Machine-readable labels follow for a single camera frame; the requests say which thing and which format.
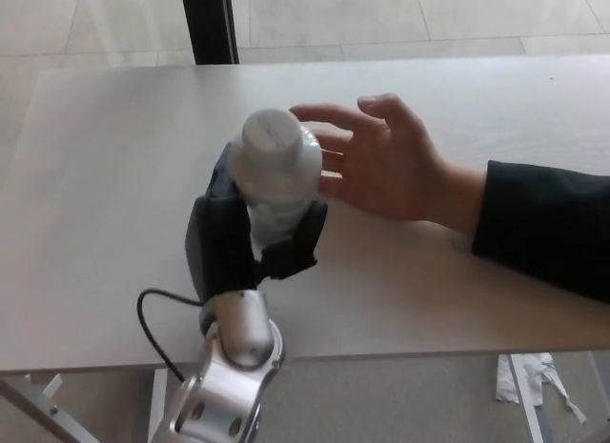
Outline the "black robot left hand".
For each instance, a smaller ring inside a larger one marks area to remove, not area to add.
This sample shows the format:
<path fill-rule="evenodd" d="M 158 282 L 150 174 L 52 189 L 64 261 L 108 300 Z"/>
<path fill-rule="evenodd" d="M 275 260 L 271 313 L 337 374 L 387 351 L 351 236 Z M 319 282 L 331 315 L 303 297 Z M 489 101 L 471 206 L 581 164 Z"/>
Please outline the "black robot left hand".
<path fill-rule="evenodd" d="M 283 280 L 313 267 L 328 205 L 314 201 L 295 232 L 254 257 L 247 205 L 229 173 L 227 144 L 217 159 L 204 195 L 195 199 L 185 251 L 199 301 L 225 292 L 255 290 L 266 278 Z"/>

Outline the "bare person hand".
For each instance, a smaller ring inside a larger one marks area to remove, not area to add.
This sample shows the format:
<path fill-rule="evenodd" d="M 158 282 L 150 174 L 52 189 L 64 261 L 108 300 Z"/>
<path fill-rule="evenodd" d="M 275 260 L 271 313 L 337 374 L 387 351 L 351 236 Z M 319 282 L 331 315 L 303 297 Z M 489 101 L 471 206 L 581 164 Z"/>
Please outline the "bare person hand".
<path fill-rule="evenodd" d="M 291 107 L 323 153 L 320 194 L 396 221 L 428 221 L 468 237 L 478 226 L 486 174 L 443 158 L 421 119 L 395 94 L 362 96 L 354 109 Z"/>

